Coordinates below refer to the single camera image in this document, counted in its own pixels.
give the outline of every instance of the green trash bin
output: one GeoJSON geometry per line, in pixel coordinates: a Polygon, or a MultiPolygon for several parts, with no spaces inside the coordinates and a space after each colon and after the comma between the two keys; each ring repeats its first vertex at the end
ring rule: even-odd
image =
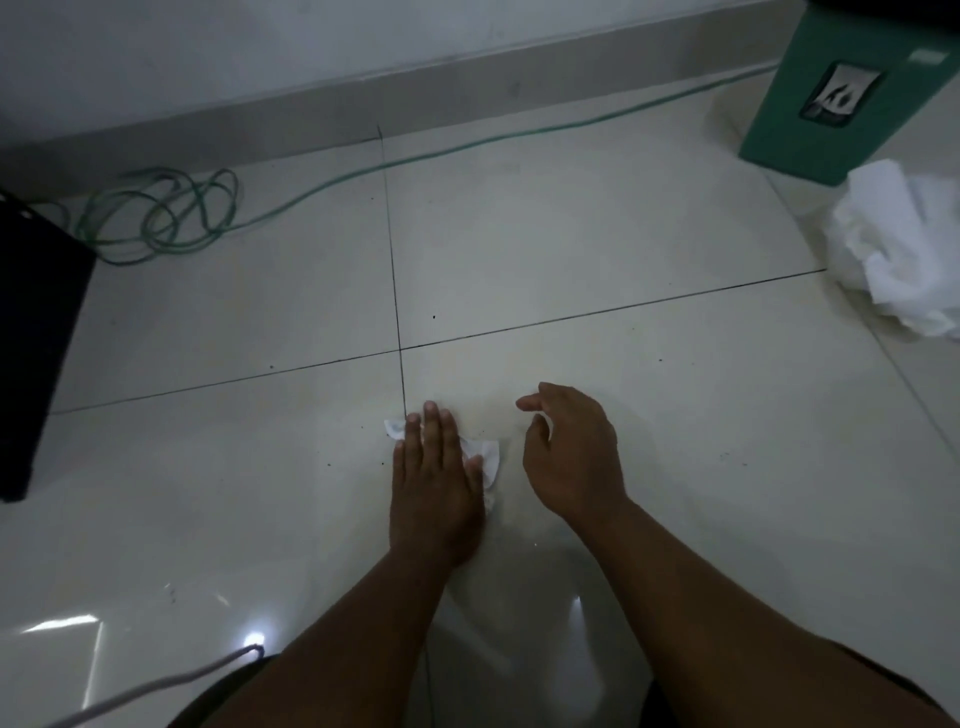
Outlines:
{"type": "Polygon", "coordinates": [[[740,156],[795,177],[836,185],[863,164],[960,69],[960,2],[924,0],[886,17],[808,6],[740,156]],[[914,19],[929,10],[925,23],[914,19]]]}

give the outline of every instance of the white wall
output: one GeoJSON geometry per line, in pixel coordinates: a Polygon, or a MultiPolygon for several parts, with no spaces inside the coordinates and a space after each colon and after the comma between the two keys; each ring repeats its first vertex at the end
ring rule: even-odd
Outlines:
{"type": "Polygon", "coordinates": [[[750,0],[0,0],[0,146],[750,0]]]}

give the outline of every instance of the right hand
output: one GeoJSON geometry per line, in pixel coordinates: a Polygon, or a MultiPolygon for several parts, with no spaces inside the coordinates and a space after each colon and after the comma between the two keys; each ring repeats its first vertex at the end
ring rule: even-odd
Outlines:
{"type": "Polygon", "coordinates": [[[544,412],[527,430],[523,469],[543,505],[575,530],[604,522],[629,501],[616,451],[616,431],[599,402],[573,387],[540,383],[516,401],[524,412],[544,412]]]}

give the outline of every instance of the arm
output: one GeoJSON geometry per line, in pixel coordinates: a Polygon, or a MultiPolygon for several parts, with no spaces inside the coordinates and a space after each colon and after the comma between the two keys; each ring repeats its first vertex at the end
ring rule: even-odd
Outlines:
{"type": "Polygon", "coordinates": [[[384,726],[402,717],[427,628],[484,526],[479,458],[437,405],[394,449],[390,551],[204,728],[384,726]]]}
{"type": "Polygon", "coordinates": [[[541,384],[517,406],[553,420],[551,437],[534,418],[524,469],[599,562],[682,725],[956,725],[745,592],[632,503],[596,401],[541,384]]]}

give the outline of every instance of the white tissue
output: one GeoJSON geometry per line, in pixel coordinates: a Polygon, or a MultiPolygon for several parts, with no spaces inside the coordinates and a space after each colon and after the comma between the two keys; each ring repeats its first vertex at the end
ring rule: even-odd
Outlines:
{"type": "Polygon", "coordinates": [[[960,338],[957,183],[890,159],[850,172],[827,223],[830,273],[923,336],[960,338]]]}
{"type": "MultiPolygon", "coordinates": [[[[384,420],[387,434],[394,440],[404,439],[403,420],[384,420]]],[[[500,444],[496,440],[469,440],[460,438],[460,450],[466,462],[474,455],[483,455],[483,504],[489,514],[493,509],[493,482],[500,468],[500,444]]]]}

